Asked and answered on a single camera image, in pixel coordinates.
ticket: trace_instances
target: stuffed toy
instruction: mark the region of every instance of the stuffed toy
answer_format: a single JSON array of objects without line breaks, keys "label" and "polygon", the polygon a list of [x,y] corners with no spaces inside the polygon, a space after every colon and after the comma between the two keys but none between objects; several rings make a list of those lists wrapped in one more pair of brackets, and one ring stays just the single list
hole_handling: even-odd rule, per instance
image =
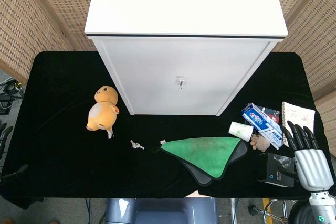
[{"label": "stuffed toy", "polygon": [[260,134],[258,135],[253,134],[251,137],[250,144],[252,145],[252,149],[254,150],[258,149],[262,152],[265,152],[266,149],[268,149],[268,147],[271,145],[269,141]]},{"label": "stuffed toy", "polygon": [[113,87],[103,86],[96,92],[94,99],[97,103],[89,111],[86,128],[90,131],[106,130],[110,139],[113,136],[112,126],[119,114],[116,106],[118,94]]}]

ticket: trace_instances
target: white paper cup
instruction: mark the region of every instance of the white paper cup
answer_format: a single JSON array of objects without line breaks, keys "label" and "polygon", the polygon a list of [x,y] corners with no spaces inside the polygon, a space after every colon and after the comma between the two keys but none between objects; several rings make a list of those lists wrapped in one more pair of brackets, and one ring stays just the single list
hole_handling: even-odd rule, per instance
[{"label": "white paper cup", "polygon": [[229,133],[233,136],[236,136],[246,142],[249,142],[252,136],[253,126],[232,122]]}]

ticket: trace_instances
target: robot finger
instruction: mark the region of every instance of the robot finger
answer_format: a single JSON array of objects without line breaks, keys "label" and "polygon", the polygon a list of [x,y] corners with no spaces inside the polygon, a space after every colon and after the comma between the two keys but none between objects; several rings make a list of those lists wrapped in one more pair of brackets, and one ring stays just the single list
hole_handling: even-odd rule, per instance
[{"label": "robot finger", "polygon": [[314,149],[318,149],[318,148],[319,148],[319,145],[318,145],[318,143],[317,143],[317,141],[316,141],[316,138],[315,138],[314,134],[313,134],[313,133],[311,132],[311,130],[310,130],[308,127],[306,127],[306,126],[304,126],[303,129],[304,129],[304,131],[307,133],[308,138],[309,138],[309,140],[311,141],[312,148],[314,148]]},{"label": "robot finger", "polygon": [[289,147],[293,150],[293,151],[297,151],[297,146],[294,142],[294,139],[292,137],[292,135],[290,134],[290,132],[285,128],[283,127],[282,125],[280,125],[281,129],[282,129],[282,132],[284,133],[285,137],[287,138],[288,140],[288,145]]},{"label": "robot finger", "polygon": [[291,121],[287,121],[287,123],[289,127],[292,129],[294,141],[298,143],[298,149],[299,150],[304,149],[303,140],[302,140],[300,133],[298,132],[298,129],[295,127],[295,125]]},{"label": "robot finger", "polygon": [[301,137],[303,138],[303,142],[305,143],[306,148],[311,149],[310,141],[309,141],[309,138],[307,137],[306,132],[298,124],[296,124],[295,127],[299,131]]}]

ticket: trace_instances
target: spiral notebook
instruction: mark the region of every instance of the spiral notebook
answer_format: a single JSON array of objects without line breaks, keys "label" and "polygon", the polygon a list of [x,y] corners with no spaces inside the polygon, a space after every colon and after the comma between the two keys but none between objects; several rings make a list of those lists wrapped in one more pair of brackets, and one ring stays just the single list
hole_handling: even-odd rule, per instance
[{"label": "spiral notebook", "polygon": [[[314,117],[315,110],[309,110],[288,102],[282,102],[282,125],[290,132],[291,130],[287,121],[291,121],[293,124],[298,124],[301,127],[306,126],[314,133]],[[288,141],[285,136],[283,136],[283,139],[284,144],[288,147]]]}]

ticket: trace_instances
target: wicker wall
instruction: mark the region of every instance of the wicker wall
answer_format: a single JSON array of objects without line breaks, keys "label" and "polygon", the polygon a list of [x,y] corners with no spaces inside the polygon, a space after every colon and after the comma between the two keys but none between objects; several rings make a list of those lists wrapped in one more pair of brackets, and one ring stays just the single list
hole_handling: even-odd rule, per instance
[{"label": "wicker wall", "polygon": [[[336,81],[336,0],[310,0],[275,48],[296,52],[303,61],[313,93]],[[336,91],[316,101],[330,152],[336,155]]]},{"label": "wicker wall", "polygon": [[0,24],[0,67],[22,82],[39,52],[69,50],[35,0],[0,0]]}]

